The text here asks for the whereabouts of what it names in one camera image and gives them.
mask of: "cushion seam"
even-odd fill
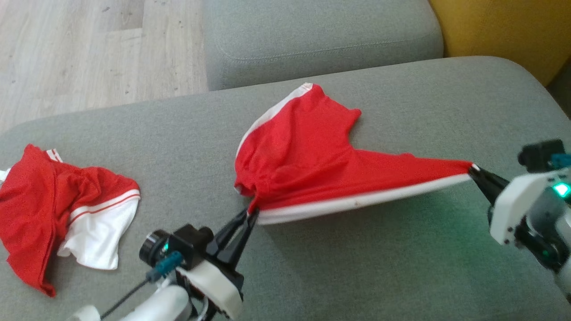
[[[365,47],[394,45],[397,43],[417,41],[417,40],[421,40],[423,38],[429,37],[431,35],[434,35],[439,30],[440,29],[438,27],[435,27],[429,33],[426,33],[426,34],[424,34],[420,37],[417,37],[417,38],[412,38],[412,39],[407,39],[407,40],[371,42],[371,43],[363,43],[363,44],[352,45],[352,46],[339,46],[339,47],[332,47],[332,48],[327,48],[327,49],[297,51],[294,53],[279,54],[279,55],[272,55],[272,56],[265,56],[265,57],[254,57],[254,58],[239,58],[239,57],[231,56],[222,49],[222,47],[220,46],[220,42],[219,42],[218,37],[215,37],[214,41],[215,41],[215,45],[218,48],[218,50],[230,60],[237,61],[237,62],[254,62],[254,61],[260,61],[261,62],[261,61],[268,61],[268,60],[289,59],[289,58],[293,58],[293,57],[306,57],[306,56],[310,56],[310,55],[318,55],[318,54],[324,54],[324,53],[329,53],[329,52],[334,52],[334,51],[346,51],[346,50],[354,50],[354,49],[360,49],[360,48],[365,48]]]

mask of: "floor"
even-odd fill
[[[201,0],[0,0],[0,133],[207,91]]]

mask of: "gray sofa seat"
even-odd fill
[[[0,250],[3,321],[64,320],[84,304],[109,308],[148,267],[145,236],[185,223],[221,227],[246,204],[232,188],[236,148],[266,109],[303,82],[363,115],[357,148],[472,160],[511,178],[526,143],[560,137],[571,122],[523,68],[500,58],[436,59],[60,115],[0,137],[0,168],[28,143],[64,161],[137,180],[139,209],[119,268],[54,258],[50,299],[22,284]],[[475,184],[295,223],[257,226],[239,265],[240,320],[563,320],[571,308],[525,251],[488,234]],[[127,301],[127,313],[153,291]]]
[[[208,0],[210,90],[442,58],[427,0]]]

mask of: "mustard yellow fabric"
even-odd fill
[[[447,57],[517,62],[547,85],[571,56],[571,0],[430,0]]]

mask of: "gray upholstery fabric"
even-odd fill
[[[22,284],[0,251],[3,321],[62,320],[84,304],[109,308],[143,278],[139,246],[157,228],[221,227],[246,200],[232,188],[238,143],[251,123],[304,81],[363,115],[358,147],[469,159],[507,178],[526,143],[561,137],[571,122],[523,68],[500,58],[413,62],[61,115],[0,137],[0,168],[24,146],[57,148],[64,161],[136,179],[137,215],[119,268],[97,271],[55,258],[58,296]],[[488,234],[475,184],[276,226],[258,226],[239,265],[240,320],[564,320],[571,308],[526,251]],[[152,292],[147,287],[120,313]],[[109,320],[118,318],[114,315]]]
[[[210,90],[441,58],[427,0],[208,0]]]

